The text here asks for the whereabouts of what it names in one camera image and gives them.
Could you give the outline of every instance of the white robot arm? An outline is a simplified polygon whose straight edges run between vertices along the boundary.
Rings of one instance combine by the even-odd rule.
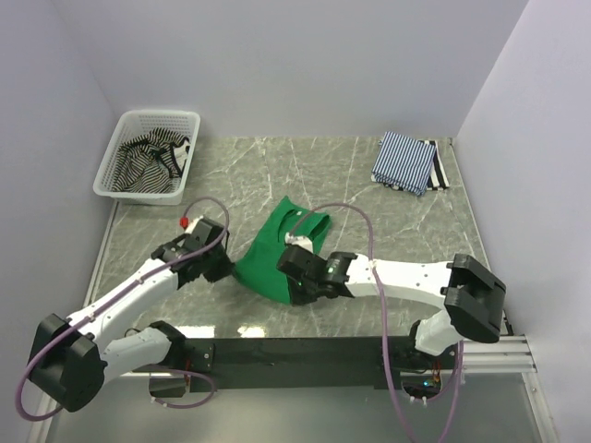
[[[183,285],[201,275],[208,281],[218,281],[231,274],[233,264],[219,244],[202,256],[142,280],[163,263],[211,243],[222,228],[205,218],[193,221],[183,235],[160,246],[137,272],[100,300],[66,319],[56,315],[46,318],[37,329],[30,358],[81,319],[91,317],[93,321],[50,351],[30,372],[30,380],[74,412],[86,405],[104,383],[122,374],[145,365],[174,368],[187,359],[202,358],[203,354],[187,355],[185,337],[161,321],[131,337],[121,337],[141,313]],[[335,252],[325,260],[311,252],[308,239],[288,240],[290,245],[277,268],[288,278],[293,305],[312,303],[321,296],[375,296],[375,268],[386,296],[427,303],[440,310],[411,329],[416,352],[439,356],[463,338],[481,342],[499,339],[505,287],[469,256],[456,255],[453,262],[420,264],[370,261],[360,254]],[[93,316],[97,308],[133,281],[140,284],[99,316]],[[206,355],[211,362],[213,353]]]

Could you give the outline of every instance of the green shirt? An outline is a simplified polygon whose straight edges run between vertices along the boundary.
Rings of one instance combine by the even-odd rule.
[[[294,205],[287,196],[273,210],[260,228],[250,249],[235,263],[235,277],[247,288],[263,297],[289,304],[287,277],[277,270],[277,262],[285,250],[285,234],[289,233],[309,210]],[[294,235],[305,235],[318,254],[331,227],[331,217],[324,213],[310,215],[297,227]]]

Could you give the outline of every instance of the white wall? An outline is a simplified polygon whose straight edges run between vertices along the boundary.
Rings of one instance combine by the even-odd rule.
[[[531,0],[457,140],[509,315],[561,441],[591,436],[591,3]]]
[[[455,136],[526,3],[53,1],[116,114],[282,136]]]
[[[91,184],[115,116],[51,3],[0,2],[0,54],[0,429],[20,442],[35,328],[81,306],[103,237],[111,203]]]

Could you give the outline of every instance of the white laundry basket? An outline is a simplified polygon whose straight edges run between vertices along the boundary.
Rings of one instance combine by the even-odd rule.
[[[201,119],[196,113],[185,111],[165,111],[145,109],[129,111],[121,115],[119,123],[109,141],[104,153],[99,172],[94,179],[92,189],[99,196],[112,197],[122,203],[136,205],[178,205],[183,198],[188,170],[195,150],[195,141],[199,132]],[[187,162],[183,169],[183,176],[173,180],[173,191],[166,194],[149,194],[135,192],[115,192],[113,187],[113,172],[115,159],[119,147],[126,141],[147,134],[156,127],[164,127],[187,136],[191,146],[188,151]]]

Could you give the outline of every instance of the blue striped fabric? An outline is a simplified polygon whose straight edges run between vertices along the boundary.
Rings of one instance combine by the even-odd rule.
[[[376,181],[425,194],[435,147],[410,137],[387,132],[371,172]]]

